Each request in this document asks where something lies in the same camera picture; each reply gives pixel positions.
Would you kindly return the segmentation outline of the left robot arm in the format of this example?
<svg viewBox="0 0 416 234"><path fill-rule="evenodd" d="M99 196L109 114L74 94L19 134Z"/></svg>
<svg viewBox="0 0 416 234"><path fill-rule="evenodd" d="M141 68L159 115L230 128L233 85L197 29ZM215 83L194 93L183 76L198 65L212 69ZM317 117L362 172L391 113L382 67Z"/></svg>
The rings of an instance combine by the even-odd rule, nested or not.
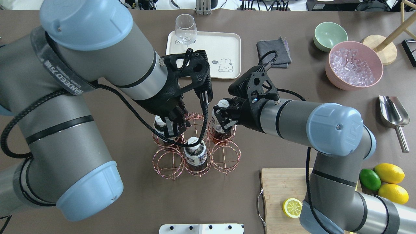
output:
<svg viewBox="0 0 416 234"><path fill-rule="evenodd" d="M116 201L124 185L83 94L105 78L147 112L183 127L172 64L117 0L45 0L41 25L1 47L1 113L30 148L1 171L1 216L56 206L70 221Z"/></svg>

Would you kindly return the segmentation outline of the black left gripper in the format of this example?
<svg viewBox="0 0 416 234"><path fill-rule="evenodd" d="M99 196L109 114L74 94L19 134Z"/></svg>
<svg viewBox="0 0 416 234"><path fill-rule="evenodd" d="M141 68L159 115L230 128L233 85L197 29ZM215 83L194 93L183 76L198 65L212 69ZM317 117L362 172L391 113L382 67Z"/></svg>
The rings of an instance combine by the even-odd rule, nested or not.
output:
<svg viewBox="0 0 416 234"><path fill-rule="evenodd" d="M183 102L183 93L170 98L166 94L157 94L145 100L134 98L134 101L147 112L158 115L165 121L164 135L167 138L181 135L191 125L185 118L188 111Z"/></svg>

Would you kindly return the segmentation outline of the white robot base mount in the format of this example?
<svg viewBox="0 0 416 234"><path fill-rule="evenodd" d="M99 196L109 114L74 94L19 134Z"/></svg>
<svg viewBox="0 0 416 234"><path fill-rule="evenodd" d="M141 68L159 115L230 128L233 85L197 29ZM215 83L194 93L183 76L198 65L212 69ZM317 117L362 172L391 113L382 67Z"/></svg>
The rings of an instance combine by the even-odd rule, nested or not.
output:
<svg viewBox="0 0 416 234"><path fill-rule="evenodd" d="M244 224L166 224L159 229L159 234L244 234Z"/></svg>

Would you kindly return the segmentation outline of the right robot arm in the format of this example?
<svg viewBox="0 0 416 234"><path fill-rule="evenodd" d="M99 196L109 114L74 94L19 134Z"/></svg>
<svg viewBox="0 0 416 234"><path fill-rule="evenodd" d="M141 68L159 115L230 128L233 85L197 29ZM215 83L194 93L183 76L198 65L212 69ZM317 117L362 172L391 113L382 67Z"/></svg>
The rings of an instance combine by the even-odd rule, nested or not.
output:
<svg viewBox="0 0 416 234"><path fill-rule="evenodd" d="M254 98L214 106L224 130L235 124L317 150L300 224L312 234L414 234L415 209L355 191L376 140L360 113L336 103Z"/></svg>

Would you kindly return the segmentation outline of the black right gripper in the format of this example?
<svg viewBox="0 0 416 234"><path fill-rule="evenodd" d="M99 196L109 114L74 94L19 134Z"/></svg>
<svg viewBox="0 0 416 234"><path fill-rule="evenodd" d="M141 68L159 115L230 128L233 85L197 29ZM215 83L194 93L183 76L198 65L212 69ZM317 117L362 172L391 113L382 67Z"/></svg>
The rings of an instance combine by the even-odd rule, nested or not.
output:
<svg viewBox="0 0 416 234"><path fill-rule="evenodd" d="M264 107L264 99L252 103L250 99L235 97L225 98L230 104L228 107L214 106L214 114L221 120L221 127L224 131L230 131L235 125L243 125L253 130L262 130L260 115Z"/></svg>

